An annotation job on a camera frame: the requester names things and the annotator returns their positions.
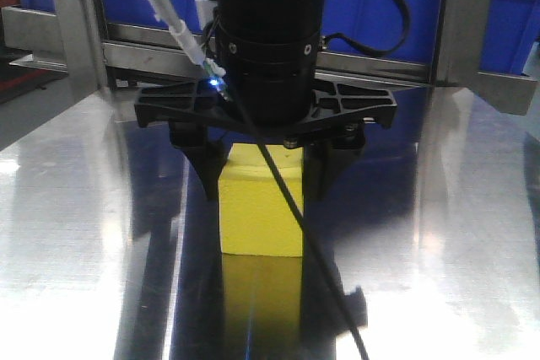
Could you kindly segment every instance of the red object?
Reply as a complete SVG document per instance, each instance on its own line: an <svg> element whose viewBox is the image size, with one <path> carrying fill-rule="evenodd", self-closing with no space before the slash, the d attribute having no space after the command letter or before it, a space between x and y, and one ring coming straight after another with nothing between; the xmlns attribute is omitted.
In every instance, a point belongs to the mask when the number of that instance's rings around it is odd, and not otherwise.
<svg viewBox="0 0 540 360"><path fill-rule="evenodd" d="M10 89L12 87L18 86L20 84L23 84L26 81L29 81L34 78L38 78L39 76L47 73L48 71L45 71L43 69L38 69L32 72L28 72L23 76L19 76L18 78L8 80L6 82L0 82L0 92L3 90Z"/></svg>
<svg viewBox="0 0 540 360"><path fill-rule="evenodd" d="M15 6L19 4L19 0L0 0L0 8L6 8L7 6Z"/></svg>

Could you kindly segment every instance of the reflective metal surface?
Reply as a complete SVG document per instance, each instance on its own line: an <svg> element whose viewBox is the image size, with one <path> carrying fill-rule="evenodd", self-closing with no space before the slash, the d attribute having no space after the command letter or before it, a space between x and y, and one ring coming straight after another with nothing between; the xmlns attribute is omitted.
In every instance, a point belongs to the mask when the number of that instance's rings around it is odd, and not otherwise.
<svg viewBox="0 0 540 360"><path fill-rule="evenodd" d="M306 206L371 358L536 359L538 142L465 89L396 96ZM132 97L0 152L0 358L358 358L309 254L221 256L216 204Z"/></svg>

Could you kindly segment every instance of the yellow foam block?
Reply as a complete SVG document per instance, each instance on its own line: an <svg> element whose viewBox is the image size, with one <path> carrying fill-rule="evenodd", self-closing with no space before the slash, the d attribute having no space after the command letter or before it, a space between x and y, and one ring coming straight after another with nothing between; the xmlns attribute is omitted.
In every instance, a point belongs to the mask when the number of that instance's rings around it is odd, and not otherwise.
<svg viewBox="0 0 540 360"><path fill-rule="evenodd" d="M269 145L303 209L302 150ZM236 143L219 177L221 250L233 255L302 256L302 233L256 145Z"/></svg>
<svg viewBox="0 0 540 360"><path fill-rule="evenodd" d="M300 341L302 259L222 255L225 359L267 358Z"/></svg>

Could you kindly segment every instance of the black wire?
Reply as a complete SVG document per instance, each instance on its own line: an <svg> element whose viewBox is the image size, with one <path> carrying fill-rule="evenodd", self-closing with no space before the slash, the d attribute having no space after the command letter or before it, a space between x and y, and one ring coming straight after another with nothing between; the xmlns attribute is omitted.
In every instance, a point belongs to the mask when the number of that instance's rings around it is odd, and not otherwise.
<svg viewBox="0 0 540 360"><path fill-rule="evenodd" d="M219 16L217 15L214 20L208 22L202 29L202 50L211 58L215 58L215 55L210 48L210 39L212 38L213 32L218 28Z"/></svg>
<svg viewBox="0 0 540 360"><path fill-rule="evenodd" d="M380 58L381 56L388 55L394 52L397 48L402 46L405 40L408 38L408 34L411 29L411 14L408 10L408 6L405 0L393 0L393 1L399 10L399 13L402 15L402 33L401 33L401 37L399 41L392 48L389 48L387 50L380 50L377 48L373 48L371 46L361 44L350 37L347 37L344 33L334 33L330 35L325 35L323 37L324 44L328 45L328 43L331 40L338 38L340 40L345 41L349 46L352 46L356 51L362 52L363 54L367 56L372 56L376 58Z"/></svg>
<svg viewBox="0 0 540 360"><path fill-rule="evenodd" d="M253 138L255 138L256 145L259 148L261 155L264 157L264 160L268 168L272 172L273 178L278 184L279 190L281 191L283 198L285 199L285 201L287 202L287 205L289 206L289 210L293 213L294 219L300 226L300 229L302 230L302 233L304 234L305 240L307 241L307 244L310 247L313 256L315 257L316 263L319 266L319 269L321 270L322 277L325 283L327 284L332 297L336 301L336 305L341 311L348 329L353 335L354 343L356 343L356 347L358 348L358 351L362 360L369 360L370 357L368 356L368 353L365 350L364 341L362 341L362 336L360 335L358 331L358 327L356 326L356 323L354 322L354 319L348 310L347 304L345 302L345 298L343 296L343 291L338 287L338 283L334 279L332 275L332 271L330 270L330 267L328 266L328 264L326 263L324 259L321 247L319 246L316 236L311 232L309 228L305 226L304 216L302 215L302 212L296 205L296 202L294 201L294 198L289 188L287 187L284 178L279 173L278 167L273 161L272 155L268 152L268 148L266 146L266 143L264 142L264 138L262 137L261 133L257 129L257 126L251 119L250 113L247 111L246 107L244 106L244 103L242 102L240 97L238 97L238 94L235 92L235 89L233 87L229 86L228 92L232 101L235 102L235 105L238 108L247 126L249 133L253 136Z"/></svg>

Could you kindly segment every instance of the white cable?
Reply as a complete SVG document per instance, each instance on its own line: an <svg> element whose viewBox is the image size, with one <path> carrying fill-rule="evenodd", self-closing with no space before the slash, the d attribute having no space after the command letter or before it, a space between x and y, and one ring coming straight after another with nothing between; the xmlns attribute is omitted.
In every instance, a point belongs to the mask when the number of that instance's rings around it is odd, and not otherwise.
<svg viewBox="0 0 540 360"><path fill-rule="evenodd" d="M190 61L196 65L203 66L206 61L203 49L197 43L192 32L187 28L186 22L178 16L170 0L148 1L155 11L155 18L158 21L163 20L169 26L170 33L189 57Z"/></svg>

